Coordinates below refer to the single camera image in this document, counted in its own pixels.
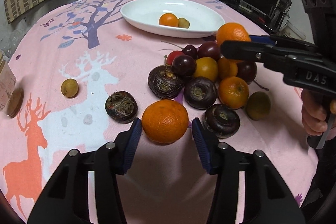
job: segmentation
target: finger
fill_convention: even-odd
[[[305,106],[302,106],[302,119],[313,131],[325,132],[328,129],[327,123],[310,116]]]
[[[308,135],[310,136],[321,136],[322,132],[316,132],[313,129],[311,129],[307,123],[305,122],[304,119],[302,119],[302,124],[303,124],[303,128],[305,129],[305,131],[307,132]]]
[[[336,100],[332,100],[330,102],[330,111],[332,114],[336,114]]]
[[[303,90],[301,99],[310,116],[324,121],[327,118],[327,111],[318,104],[309,90]]]

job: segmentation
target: table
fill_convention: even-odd
[[[133,0],[80,0],[57,8],[31,28],[9,63],[25,97],[16,118],[0,115],[0,188],[22,219],[28,217],[43,186],[70,149],[81,153],[96,150],[130,127],[107,116],[104,104],[110,94],[117,90],[131,93],[141,117],[145,108],[157,101],[147,86],[151,69],[162,65],[164,56],[178,46],[192,43],[198,47],[213,39],[177,39],[138,30],[119,12],[129,1]],[[226,22],[244,25],[250,34],[265,34],[217,0],[191,1],[214,9]],[[80,85],[73,99],[60,92],[66,78],[75,78]],[[258,85],[252,83],[250,93],[269,89],[271,114],[253,122],[238,110],[241,127],[226,142],[248,153],[263,150],[300,204],[318,159],[303,134],[299,90],[283,84],[281,74],[262,65],[258,65],[256,81]],[[176,100],[187,108],[190,120],[202,115],[203,111],[189,107],[181,96]],[[189,129],[182,139],[166,146],[150,142],[143,134],[132,168],[118,177],[129,224],[206,223],[215,180],[202,169]],[[97,223],[93,174],[89,183],[90,216]],[[240,189],[237,221],[243,217],[243,194]]]

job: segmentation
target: white deer print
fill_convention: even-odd
[[[39,155],[43,159],[42,175],[46,181],[51,176],[49,168],[56,151],[71,150],[82,145],[85,145],[86,151],[93,151],[106,142],[104,131],[109,126],[109,117],[105,111],[105,101],[109,95],[105,85],[115,85],[119,80],[101,67],[111,64],[115,58],[109,59],[109,53],[104,56],[97,51],[97,58],[92,60],[86,51],[76,63],[76,67],[80,69],[80,75],[65,73],[67,64],[59,70],[65,78],[87,82],[87,98],[80,104],[59,112],[52,112],[39,122],[44,137],[48,141],[46,149],[39,149]],[[88,63],[92,68],[85,71],[84,68]]]

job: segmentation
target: white plate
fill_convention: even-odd
[[[120,12],[134,27],[168,37],[208,37],[225,24],[214,10],[189,0],[133,0],[126,3]],[[189,29],[159,25],[159,18],[165,13],[184,17],[190,22]]]

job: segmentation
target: mandarin orange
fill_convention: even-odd
[[[218,76],[221,80],[229,76],[237,76],[238,66],[236,63],[222,57],[218,60]]]
[[[189,117],[185,107],[174,100],[160,100],[149,105],[142,115],[142,128],[154,142],[169,144],[186,132]]]
[[[222,104],[238,109],[247,103],[249,86],[241,78],[227,77],[219,83],[218,96]]]
[[[160,17],[159,24],[170,27],[178,27],[179,19],[172,13],[165,13]]]
[[[218,46],[222,45],[226,40],[236,40],[251,42],[248,32],[239,23],[226,23],[219,28],[216,34],[216,41]],[[231,62],[240,63],[240,60],[230,60]]]

